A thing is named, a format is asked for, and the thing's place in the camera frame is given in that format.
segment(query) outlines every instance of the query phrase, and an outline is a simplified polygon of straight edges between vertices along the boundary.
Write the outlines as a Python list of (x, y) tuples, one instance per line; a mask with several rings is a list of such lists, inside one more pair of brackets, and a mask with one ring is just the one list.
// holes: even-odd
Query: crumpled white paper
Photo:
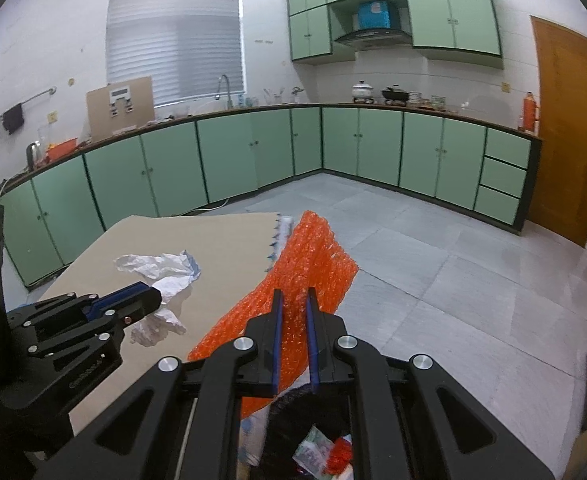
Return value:
[[(176, 294), (200, 277), (200, 267), (187, 251), (180, 254), (163, 253), (160, 256), (125, 254), (114, 263), (118, 270), (137, 272), (151, 280), (153, 283), (150, 285), (160, 290), (162, 304), (168, 304)], [(178, 335), (187, 331), (170, 309), (160, 307), (133, 325), (131, 339), (143, 346), (153, 346), (165, 339), (170, 330)]]

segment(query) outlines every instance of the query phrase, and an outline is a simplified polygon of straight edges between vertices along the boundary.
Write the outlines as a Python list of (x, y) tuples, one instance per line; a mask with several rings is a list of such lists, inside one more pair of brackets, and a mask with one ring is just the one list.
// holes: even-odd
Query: black towel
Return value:
[(17, 104), (2, 115), (2, 126), (10, 135), (23, 124), (25, 124), (25, 118), (22, 115), (22, 104)]

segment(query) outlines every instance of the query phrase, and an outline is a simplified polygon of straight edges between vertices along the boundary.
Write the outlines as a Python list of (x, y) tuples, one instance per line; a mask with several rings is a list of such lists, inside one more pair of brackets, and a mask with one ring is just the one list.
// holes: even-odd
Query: window blind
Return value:
[(106, 52), (107, 82), (152, 76), (156, 106), (214, 95), (223, 73), (244, 90), (239, 0), (109, 0)]

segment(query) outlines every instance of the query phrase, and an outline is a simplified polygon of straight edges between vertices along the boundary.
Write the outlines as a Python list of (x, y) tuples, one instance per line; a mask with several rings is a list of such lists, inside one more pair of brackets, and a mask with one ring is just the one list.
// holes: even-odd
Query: white pot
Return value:
[(373, 86), (360, 81), (360, 83), (351, 87), (351, 95), (356, 99), (369, 99), (373, 97)]

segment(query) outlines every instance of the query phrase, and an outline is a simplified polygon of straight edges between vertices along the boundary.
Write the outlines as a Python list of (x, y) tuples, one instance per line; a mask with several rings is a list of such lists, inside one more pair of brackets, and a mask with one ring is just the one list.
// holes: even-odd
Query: range hood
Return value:
[(386, 46), (412, 44), (411, 36), (400, 28), (361, 28), (337, 38), (338, 43), (355, 50), (374, 50)]

